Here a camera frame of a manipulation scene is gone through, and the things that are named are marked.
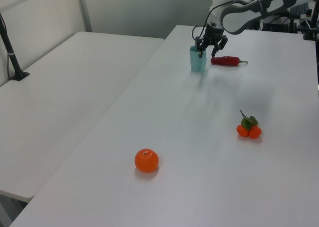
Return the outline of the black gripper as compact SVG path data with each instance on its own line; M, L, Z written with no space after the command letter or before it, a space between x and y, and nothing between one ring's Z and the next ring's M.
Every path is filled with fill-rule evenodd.
M216 53L219 50L222 50L228 42L227 36L223 35L223 33L224 29L216 28L207 24L205 26L203 38L200 38L199 36L195 38L195 48L198 52L198 57L202 58L204 51L209 46L209 43L215 43L211 54L211 57L214 58Z

